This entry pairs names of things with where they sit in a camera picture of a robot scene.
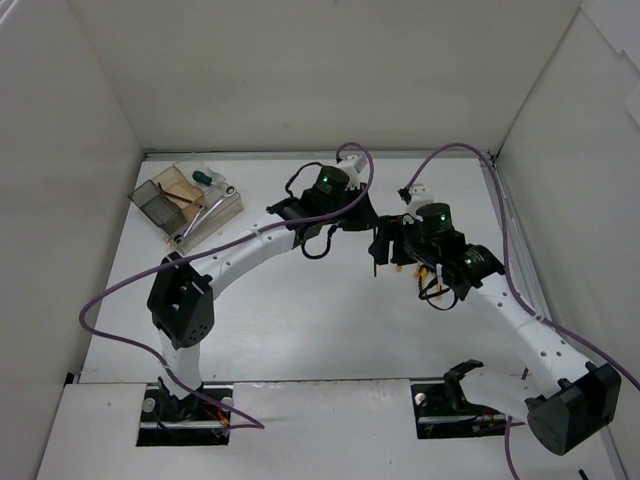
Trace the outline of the long brown hex key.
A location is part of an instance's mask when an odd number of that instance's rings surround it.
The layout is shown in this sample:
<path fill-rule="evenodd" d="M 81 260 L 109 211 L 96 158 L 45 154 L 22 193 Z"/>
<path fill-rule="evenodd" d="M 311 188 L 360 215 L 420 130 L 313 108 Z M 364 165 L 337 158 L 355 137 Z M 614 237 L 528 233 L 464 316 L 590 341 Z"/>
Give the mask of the long brown hex key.
<path fill-rule="evenodd" d="M 377 236 L 378 236 L 378 228 L 374 227 L 372 230 L 372 242 L 368 248 L 368 253 L 372 257 L 373 261 L 373 277 L 377 277 Z"/>

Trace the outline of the yellow handled cutting pliers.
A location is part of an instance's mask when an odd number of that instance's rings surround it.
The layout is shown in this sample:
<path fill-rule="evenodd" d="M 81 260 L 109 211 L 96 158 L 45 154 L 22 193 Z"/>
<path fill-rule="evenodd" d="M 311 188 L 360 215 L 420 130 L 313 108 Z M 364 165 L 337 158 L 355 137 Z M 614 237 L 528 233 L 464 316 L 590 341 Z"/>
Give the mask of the yellow handled cutting pliers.
<path fill-rule="evenodd" d="M 424 289 L 429 278 L 429 271 L 420 264 L 395 266 L 395 272 L 402 275 L 409 275 L 415 287 L 419 299 L 424 298 Z"/>

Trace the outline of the large silver ratchet wrench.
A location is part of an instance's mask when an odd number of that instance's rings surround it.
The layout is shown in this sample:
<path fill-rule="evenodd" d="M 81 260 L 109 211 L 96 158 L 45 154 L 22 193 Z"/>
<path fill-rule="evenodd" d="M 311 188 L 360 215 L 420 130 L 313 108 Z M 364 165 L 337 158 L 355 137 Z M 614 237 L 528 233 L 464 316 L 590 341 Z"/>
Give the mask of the large silver ratchet wrench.
<path fill-rule="evenodd" d="M 224 192 L 222 193 L 220 198 L 218 200 L 216 200 L 211 206 L 209 206 L 209 207 L 202 206 L 198 210 L 198 212 L 196 213 L 196 216 L 194 217 L 194 219 L 191 222 L 191 224 L 192 225 L 196 225 L 198 223 L 202 223 L 205 218 L 211 216 L 213 212 L 216 212 L 222 206 L 222 204 L 227 199 L 231 198 L 235 193 L 236 193 L 236 188 L 234 186 L 228 186 L 224 190 Z"/>

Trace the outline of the small silver ratchet wrench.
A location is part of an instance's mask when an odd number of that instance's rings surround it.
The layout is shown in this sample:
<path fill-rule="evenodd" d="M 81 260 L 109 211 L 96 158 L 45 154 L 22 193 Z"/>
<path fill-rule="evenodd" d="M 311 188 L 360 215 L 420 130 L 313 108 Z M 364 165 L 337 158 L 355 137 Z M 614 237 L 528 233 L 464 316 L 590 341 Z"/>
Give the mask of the small silver ratchet wrench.
<path fill-rule="evenodd" d="M 204 210 L 205 210 L 204 205 L 198 206 L 198 210 L 196 214 L 194 215 L 193 219 L 189 222 L 184 232 L 176 237 L 175 242 L 177 244 L 182 244 L 190 236 L 195 226 L 198 224 L 199 220 L 201 219 Z"/>

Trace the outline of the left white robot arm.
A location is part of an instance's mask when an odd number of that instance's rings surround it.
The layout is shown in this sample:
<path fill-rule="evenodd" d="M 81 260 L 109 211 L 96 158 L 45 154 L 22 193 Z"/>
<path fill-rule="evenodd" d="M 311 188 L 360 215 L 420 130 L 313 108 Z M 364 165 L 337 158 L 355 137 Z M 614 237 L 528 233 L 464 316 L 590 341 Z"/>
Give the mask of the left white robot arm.
<path fill-rule="evenodd" d="M 214 301 L 227 287 L 267 260 L 304 246 L 327 225 L 345 231 L 374 227 L 377 215 L 360 180 L 362 170 L 353 162 L 323 166 L 301 196 L 267 207 L 248 239 L 211 255 L 202 273 L 184 264 L 156 275 L 147 308 L 168 366 L 159 378 L 163 405 L 175 418 L 191 418 L 199 409 L 199 344 L 213 329 Z"/>

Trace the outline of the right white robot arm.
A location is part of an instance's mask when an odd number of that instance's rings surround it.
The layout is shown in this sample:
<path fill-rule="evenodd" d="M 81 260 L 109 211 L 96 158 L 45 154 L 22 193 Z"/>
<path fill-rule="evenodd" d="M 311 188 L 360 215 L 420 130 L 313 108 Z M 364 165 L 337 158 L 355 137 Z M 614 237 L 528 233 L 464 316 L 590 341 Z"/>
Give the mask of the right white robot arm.
<path fill-rule="evenodd" d="M 382 216 L 369 252 L 378 265 L 417 264 L 433 273 L 420 286 L 424 301 L 443 284 L 456 301 L 467 304 L 507 333 L 533 375 L 531 384 L 507 387 L 471 377 L 482 368 L 466 361 L 445 375 L 445 405 L 464 412 L 476 402 L 501 400 L 501 411 L 525 421 L 551 453 L 564 455 L 614 418 L 621 377 L 610 364 L 596 365 L 559 334 L 526 311 L 509 290 L 506 268 L 486 247 L 470 244 L 452 223 L 446 203 L 419 207 L 415 214 Z"/>

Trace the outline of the clear plastic organizer box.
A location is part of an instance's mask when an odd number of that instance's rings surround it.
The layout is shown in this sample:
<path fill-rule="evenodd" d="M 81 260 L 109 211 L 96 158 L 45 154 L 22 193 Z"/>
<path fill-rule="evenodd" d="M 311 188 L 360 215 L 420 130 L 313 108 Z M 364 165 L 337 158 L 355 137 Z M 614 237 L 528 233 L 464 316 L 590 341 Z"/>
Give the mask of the clear plastic organizer box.
<path fill-rule="evenodd" d="M 129 200 L 164 235 L 167 243 L 182 255 L 188 254 L 244 210 L 240 192 L 225 176 L 225 181 L 216 188 L 207 188 L 193 181 L 191 174 L 194 170 L 224 176 L 203 162 L 180 160 L 142 182 L 128 195 Z M 177 244 L 176 237 L 184 232 L 198 206 L 211 206 L 228 186 L 234 186 L 236 193 L 211 216 L 198 223 L 182 244 Z"/>

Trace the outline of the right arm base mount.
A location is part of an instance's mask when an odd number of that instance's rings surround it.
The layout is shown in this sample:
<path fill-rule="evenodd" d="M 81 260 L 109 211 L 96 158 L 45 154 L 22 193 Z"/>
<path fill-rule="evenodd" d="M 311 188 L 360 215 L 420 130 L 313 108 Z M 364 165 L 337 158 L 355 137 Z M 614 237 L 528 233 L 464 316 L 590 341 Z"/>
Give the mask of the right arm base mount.
<path fill-rule="evenodd" d="M 502 412 L 482 405 L 455 407 L 442 382 L 414 383 L 410 389 L 419 440 L 504 435 L 506 416 Z"/>

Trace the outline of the green handled screwdriver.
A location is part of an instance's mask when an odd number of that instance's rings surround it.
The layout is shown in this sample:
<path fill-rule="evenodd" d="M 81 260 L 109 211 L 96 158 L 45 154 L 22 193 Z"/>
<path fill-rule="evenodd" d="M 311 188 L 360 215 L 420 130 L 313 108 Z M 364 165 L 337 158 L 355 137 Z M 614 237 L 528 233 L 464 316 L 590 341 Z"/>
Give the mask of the green handled screwdriver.
<path fill-rule="evenodd" d="M 207 188 L 216 188 L 225 181 L 225 177 L 216 172 L 209 174 L 202 170 L 194 170 L 191 177 L 194 182 Z"/>

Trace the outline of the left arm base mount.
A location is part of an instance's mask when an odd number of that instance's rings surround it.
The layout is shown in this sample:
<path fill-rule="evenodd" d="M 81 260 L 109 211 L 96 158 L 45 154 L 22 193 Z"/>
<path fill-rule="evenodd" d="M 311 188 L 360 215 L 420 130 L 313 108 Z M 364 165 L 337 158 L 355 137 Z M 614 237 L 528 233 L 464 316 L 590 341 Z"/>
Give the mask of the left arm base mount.
<path fill-rule="evenodd" d="M 223 447 L 231 413 L 197 397 L 172 400 L 159 385 L 145 389 L 137 447 Z"/>

